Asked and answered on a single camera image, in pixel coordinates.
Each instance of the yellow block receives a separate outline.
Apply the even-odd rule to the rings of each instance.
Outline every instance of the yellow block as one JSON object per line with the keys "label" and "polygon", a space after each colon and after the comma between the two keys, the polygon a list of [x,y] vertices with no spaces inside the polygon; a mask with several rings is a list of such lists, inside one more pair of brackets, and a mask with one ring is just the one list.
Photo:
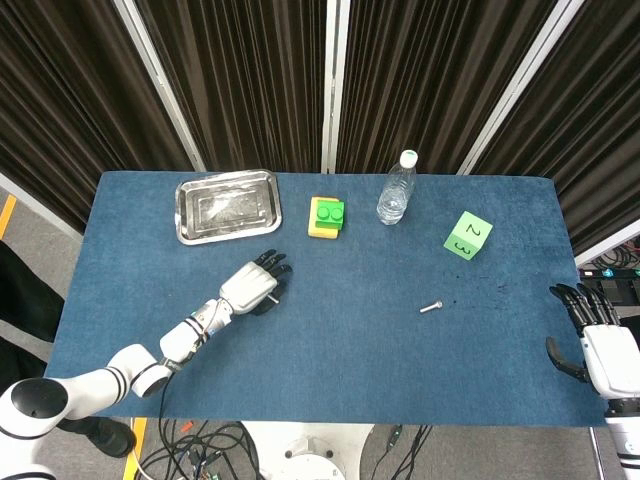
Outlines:
{"label": "yellow block", "polygon": [[335,228],[319,228],[316,227],[316,210],[318,209],[318,201],[339,202],[337,198],[331,197],[311,197],[311,209],[309,210],[309,229],[307,233],[310,237],[318,238],[338,238],[338,230]]}
{"label": "yellow block", "polygon": [[4,208],[2,209],[2,213],[0,213],[0,239],[4,237],[4,232],[7,230],[7,225],[9,225],[9,219],[13,213],[13,207],[15,206],[16,197],[9,195],[9,198],[7,198]]}
{"label": "yellow block", "polygon": [[144,417],[136,418],[133,422],[133,433],[136,435],[136,446],[133,452],[127,457],[127,464],[124,467],[124,475],[122,480],[133,480],[136,472],[138,471],[138,465],[136,465],[136,459],[133,458],[134,452],[136,457],[140,458],[142,453],[142,443],[144,441],[144,431],[147,428],[147,419]]}

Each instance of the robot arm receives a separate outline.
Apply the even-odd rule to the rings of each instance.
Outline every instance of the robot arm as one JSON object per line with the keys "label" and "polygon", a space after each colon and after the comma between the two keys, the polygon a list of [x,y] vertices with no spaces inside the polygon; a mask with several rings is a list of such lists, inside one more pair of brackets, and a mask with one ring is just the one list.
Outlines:
{"label": "robot arm", "polygon": [[553,337],[547,353],[555,367],[590,383],[609,403],[605,420],[628,480],[640,479],[640,351],[606,297],[582,284],[550,288],[569,312],[584,353],[585,366],[568,363]]}
{"label": "robot arm", "polygon": [[285,255],[269,250],[247,263],[209,300],[160,340],[164,358],[140,344],[120,350],[105,368],[69,379],[33,378],[12,385],[0,397],[0,480],[53,479],[35,462],[42,438],[62,419],[78,420],[124,399],[130,390],[148,397],[182,369],[207,340],[231,323],[231,315],[261,314],[279,303],[291,271],[277,265]]}

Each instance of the plastic bottle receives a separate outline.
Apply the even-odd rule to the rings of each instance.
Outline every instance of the plastic bottle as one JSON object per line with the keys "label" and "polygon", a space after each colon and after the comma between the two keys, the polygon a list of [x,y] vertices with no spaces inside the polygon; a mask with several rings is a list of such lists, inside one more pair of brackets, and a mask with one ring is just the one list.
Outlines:
{"label": "plastic bottle", "polygon": [[409,198],[416,184],[416,162],[418,154],[405,150],[387,176],[378,200],[378,218],[385,225],[395,225],[407,209]]}

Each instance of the metal bolt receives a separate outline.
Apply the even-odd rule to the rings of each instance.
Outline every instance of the metal bolt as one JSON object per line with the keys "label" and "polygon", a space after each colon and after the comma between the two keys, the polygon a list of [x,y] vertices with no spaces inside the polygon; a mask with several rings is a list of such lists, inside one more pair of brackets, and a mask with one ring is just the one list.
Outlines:
{"label": "metal bolt", "polygon": [[438,300],[435,303],[432,303],[431,305],[427,305],[426,307],[422,307],[420,309],[420,313],[427,313],[427,312],[430,312],[431,310],[435,310],[436,308],[442,308],[442,302],[440,300]]}

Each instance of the blue table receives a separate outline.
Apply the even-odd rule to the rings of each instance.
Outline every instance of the blue table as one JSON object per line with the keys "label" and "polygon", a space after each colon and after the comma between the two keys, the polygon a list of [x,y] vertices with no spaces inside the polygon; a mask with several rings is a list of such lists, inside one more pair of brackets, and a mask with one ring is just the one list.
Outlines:
{"label": "blue table", "polygon": [[[196,173],[103,175],[65,305],[49,376],[102,367],[158,341],[248,260],[269,248],[294,268],[279,306],[215,335],[168,394],[167,416],[466,425],[602,423],[603,403],[557,372],[544,340],[579,345],[548,292],[576,283],[551,181],[420,175],[403,220],[384,226],[378,175],[278,174],[274,233],[188,247],[174,191]],[[337,240],[307,236],[312,195],[344,200]],[[493,224],[466,261],[442,247],[464,210]],[[419,307],[442,299],[426,315]],[[112,415],[157,416],[130,395]]]}

